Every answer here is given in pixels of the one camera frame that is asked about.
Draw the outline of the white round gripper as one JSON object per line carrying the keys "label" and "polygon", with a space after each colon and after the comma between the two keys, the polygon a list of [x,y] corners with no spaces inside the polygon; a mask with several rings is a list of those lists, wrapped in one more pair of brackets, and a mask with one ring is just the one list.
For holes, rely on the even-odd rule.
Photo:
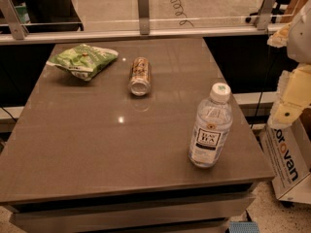
{"label": "white round gripper", "polygon": [[311,105],[311,8],[304,6],[291,24],[287,23],[268,38],[267,44],[274,48],[287,46],[290,59],[308,63],[299,64],[291,72],[283,71],[279,78],[267,124],[273,129],[284,129]]}

